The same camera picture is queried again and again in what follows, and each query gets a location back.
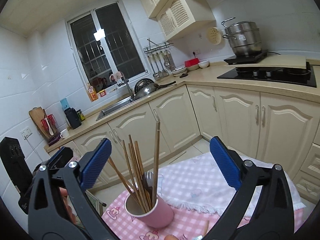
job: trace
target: wall socket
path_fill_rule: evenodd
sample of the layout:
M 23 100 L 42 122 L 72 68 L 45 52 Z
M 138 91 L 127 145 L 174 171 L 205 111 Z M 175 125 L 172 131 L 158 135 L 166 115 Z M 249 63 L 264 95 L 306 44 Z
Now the wall socket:
M 195 55 L 198 55 L 201 53 L 199 49 L 195 49 L 193 52 L 195 53 Z
M 21 133 L 21 135 L 22 135 L 24 140 L 27 139 L 32 134 L 32 132 L 31 132 L 29 127 L 25 128 L 20 133 Z

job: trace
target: metal screw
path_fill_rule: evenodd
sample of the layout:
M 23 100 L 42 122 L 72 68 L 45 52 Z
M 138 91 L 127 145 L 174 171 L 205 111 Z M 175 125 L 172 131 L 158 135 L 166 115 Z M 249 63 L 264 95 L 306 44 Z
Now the metal screw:
M 77 162 L 69 162 L 69 165 L 68 165 L 70 168 L 74 168 L 77 166 Z
M 282 170 L 282 167 L 281 167 L 281 165 L 276 164 L 276 165 L 275 165 L 275 169 L 276 169 L 277 171 L 280 171 L 280 170 Z
M 41 165 L 41 166 L 39 167 L 39 171 L 45 171 L 46 168 L 47 168 L 47 166 Z
M 244 161 L 244 165 L 247 166 L 247 167 L 251 167 L 253 165 L 253 163 L 252 163 L 252 161 L 245 160 Z

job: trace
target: pot handle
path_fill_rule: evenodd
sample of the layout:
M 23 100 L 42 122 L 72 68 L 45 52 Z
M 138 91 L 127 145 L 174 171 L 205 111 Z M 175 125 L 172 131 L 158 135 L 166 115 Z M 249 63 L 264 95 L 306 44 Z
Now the pot handle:
M 224 35 L 222 36 L 222 38 L 225 38 L 225 39 L 228 39 L 229 37 L 233 37 L 235 40 L 237 39 L 236 36 L 230 35 L 230 34 L 224 34 Z
M 224 20 L 223 22 L 221 22 L 221 24 L 222 24 L 223 26 L 225 26 L 225 25 L 224 25 L 225 22 L 231 21 L 231 20 L 233 20 L 233 19 L 235 19 L 235 17 L 232 17 L 232 18 L 230 18 L 230 19 L 228 19 L 228 20 Z
M 164 85 L 159 85 L 158 88 L 166 88 L 166 87 L 171 86 L 171 85 L 173 85 L 173 84 L 175 84 L 175 83 L 176 83 L 176 81 L 173 81 L 173 82 L 171 82 L 171 83 L 164 84 Z

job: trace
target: window frame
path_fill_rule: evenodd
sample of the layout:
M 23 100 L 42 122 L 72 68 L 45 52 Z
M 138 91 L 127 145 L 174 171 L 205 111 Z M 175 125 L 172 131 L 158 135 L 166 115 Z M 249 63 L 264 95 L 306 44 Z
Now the window frame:
M 100 23 L 99 23 L 99 20 L 98 20 L 98 17 L 97 17 L 97 14 L 96 14 L 95 10 L 100 9 L 102 7 L 105 7 L 105 6 L 108 6 L 108 5 L 111 5 L 111 4 L 114 4 L 114 3 L 118 4 L 118 7 L 119 7 L 120 12 L 122 14 L 122 17 L 124 19 L 124 22 L 125 22 L 125 24 L 126 24 L 126 26 L 128 28 L 130 36 L 132 38 L 133 44 L 135 45 L 135 48 L 136 48 L 137 53 L 138 53 L 138 55 L 140 57 L 141 63 L 143 65 L 144 69 L 145 69 L 144 72 L 129 78 L 129 86 L 130 87 L 134 87 L 136 82 L 138 80 L 140 80 L 141 78 L 152 76 L 152 72 L 151 72 L 149 63 L 147 62 L 146 55 L 145 55 L 145 53 L 144 53 L 144 51 L 143 51 L 143 49 L 142 49 L 142 47 L 141 47 L 141 45 L 139 43 L 139 40 L 138 40 L 138 38 L 137 38 L 137 36 L 135 34 L 135 31 L 134 31 L 134 29 L 132 27 L 129 15 L 128 15 L 126 9 L 125 9 L 125 6 L 124 6 L 122 0 L 102 0 L 102 1 L 99 1 L 99 2 L 97 2 L 95 4 L 90 5 L 88 7 L 83 8 L 77 14 L 73 14 L 73 15 L 70 15 L 69 17 L 65 18 L 66 27 L 67 27 L 67 34 L 68 34 L 69 42 L 70 42 L 70 45 L 71 45 L 71 49 L 73 50 L 73 56 L 74 56 L 74 59 L 75 59 L 75 62 L 76 62 L 76 66 L 77 66 L 77 68 L 79 70 L 82 82 L 84 83 L 85 87 L 87 87 L 87 83 L 89 83 L 89 80 L 88 80 L 88 77 L 87 77 L 87 75 L 85 73 L 84 66 L 82 65 L 79 53 L 77 51 L 76 43 L 75 43 L 75 40 L 74 40 L 74 37 L 73 37 L 73 34 L 72 34 L 72 30 L 71 30 L 71 23 L 81 19 L 82 17 L 85 17 L 85 16 L 91 14 L 95 26 L 96 27 L 97 26 L 100 27 Z M 112 58 L 111 52 L 110 52 L 108 44 L 106 42 L 106 39 L 101 39 L 100 41 L 101 41 L 101 46 L 102 46 L 102 48 L 103 48 L 103 50 L 104 50 L 104 52 L 105 52 L 105 54 L 107 56 L 109 65 L 111 67 L 111 70 L 113 72 L 114 71 L 118 71 L 117 68 L 116 68 L 116 64 L 115 64 L 115 62 L 114 62 L 114 60 Z M 117 86 L 117 84 L 114 84 L 114 85 L 106 88 L 105 90 L 107 91 L 107 93 L 109 93 L 111 90 L 114 90 L 114 88 L 116 88 L 116 87 L 118 88 L 117 90 L 120 89 L 120 90 L 126 91 L 125 86 L 121 86 L 119 88 Z M 109 97 L 111 97 L 111 96 L 109 94 L 107 94 L 103 98 L 104 99 L 108 99 Z

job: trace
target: black thermos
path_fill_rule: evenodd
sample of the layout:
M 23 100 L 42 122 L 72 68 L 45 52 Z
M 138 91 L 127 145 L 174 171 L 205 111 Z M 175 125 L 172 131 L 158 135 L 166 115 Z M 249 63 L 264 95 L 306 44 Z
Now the black thermos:
M 64 113 L 65 113 L 72 129 L 76 129 L 81 125 L 81 120 L 80 120 L 80 118 L 74 108 L 69 107 L 66 110 L 64 110 Z

